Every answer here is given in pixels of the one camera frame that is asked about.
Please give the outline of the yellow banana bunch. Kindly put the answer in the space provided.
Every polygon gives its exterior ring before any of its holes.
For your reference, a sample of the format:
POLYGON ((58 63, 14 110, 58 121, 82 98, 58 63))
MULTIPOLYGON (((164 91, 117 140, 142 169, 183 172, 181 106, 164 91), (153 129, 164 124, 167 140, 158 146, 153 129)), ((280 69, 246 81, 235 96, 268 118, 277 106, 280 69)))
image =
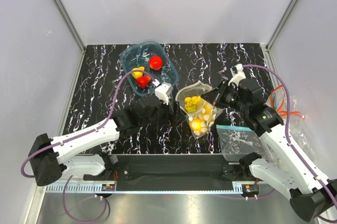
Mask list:
POLYGON ((188 113, 194 113, 197 111, 199 102, 201 100, 200 96, 185 97, 184 99, 184 109, 188 113))

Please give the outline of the white dotted zip bag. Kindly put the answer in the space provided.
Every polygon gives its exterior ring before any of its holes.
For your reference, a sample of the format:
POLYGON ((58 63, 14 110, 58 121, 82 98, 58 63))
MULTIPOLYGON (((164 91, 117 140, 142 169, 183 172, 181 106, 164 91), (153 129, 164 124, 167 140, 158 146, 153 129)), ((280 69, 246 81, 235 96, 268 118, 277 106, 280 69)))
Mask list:
POLYGON ((196 118, 196 117, 199 117, 205 120, 208 131, 200 135, 196 135, 195 133, 191 131, 195 139, 198 139, 206 135, 211 130, 211 127, 215 125, 215 120, 223 112, 223 109, 216 108, 215 106, 211 105, 210 103, 204 101, 201 98, 197 111, 194 113, 188 113, 184 109, 184 99, 185 97, 201 96, 202 94, 205 94, 211 90, 212 90, 212 87, 210 85, 204 84, 201 81, 198 81, 195 84, 182 88, 181 90, 178 91, 178 93, 175 96, 175 101, 178 102, 179 108, 181 109, 182 113, 185 115, 188 125, 189 125, 189 122, 193 118, 196 118))

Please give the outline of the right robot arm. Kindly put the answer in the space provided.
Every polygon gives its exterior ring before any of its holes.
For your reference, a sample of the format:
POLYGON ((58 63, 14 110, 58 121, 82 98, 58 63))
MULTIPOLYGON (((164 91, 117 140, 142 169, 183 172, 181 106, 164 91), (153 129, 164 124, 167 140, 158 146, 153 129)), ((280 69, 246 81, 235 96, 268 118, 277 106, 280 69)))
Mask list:
POLYGON ((202 99, 216 108, 232 108, 245 124, 267 143, 286 166, 287 172, 253 152, 239 160, 245 180, 259 178, 281 193, 293 211, 310 222, 336 205, 336 180, 330 179, 305 154, 275 109, 266 105, 262 88, 253 79, 221 82, 202 99))

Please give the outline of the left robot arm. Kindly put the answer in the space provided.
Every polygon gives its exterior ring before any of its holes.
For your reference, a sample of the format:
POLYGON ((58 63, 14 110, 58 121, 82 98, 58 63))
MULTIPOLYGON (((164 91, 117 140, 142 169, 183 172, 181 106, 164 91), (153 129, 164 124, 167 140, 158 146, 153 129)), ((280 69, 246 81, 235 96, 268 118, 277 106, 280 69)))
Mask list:
POLYGON ((39 187, 47 186, 63 175, 91 175, 103 180, 110 179, 114 167, 103 155, 75 156, 100 144, 134 135, 152 123, 168 122, 168 104, 168 97, 146 95, 93 126, 54 138, 48 134, 37 136, 28 153, 28 163, 36 184, 39 187))

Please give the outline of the yellow lemon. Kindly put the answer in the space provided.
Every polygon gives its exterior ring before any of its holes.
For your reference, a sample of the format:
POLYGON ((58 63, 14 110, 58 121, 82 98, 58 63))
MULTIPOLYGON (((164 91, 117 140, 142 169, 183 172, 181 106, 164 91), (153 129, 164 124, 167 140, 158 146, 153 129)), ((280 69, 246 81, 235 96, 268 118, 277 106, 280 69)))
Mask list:
POLYGON ((190 122, 190 129, 196 135, 206 133, 208 131, 205 120, 199 117, 193 118, 190 122))

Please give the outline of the red pepper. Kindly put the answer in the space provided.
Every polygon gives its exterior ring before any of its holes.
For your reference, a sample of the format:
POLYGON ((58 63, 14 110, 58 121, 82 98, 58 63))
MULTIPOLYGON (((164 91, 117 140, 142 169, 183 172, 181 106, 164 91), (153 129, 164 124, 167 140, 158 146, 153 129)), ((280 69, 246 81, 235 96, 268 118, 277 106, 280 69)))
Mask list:
POLYGON ((151 77, 148 76, 148 75, 144 75, 144 76, 141 76, 139 77, 136 82, 137 82, 137 85, 139 88, 146 88, 148 86, 148 84, 151 82, 151 77))

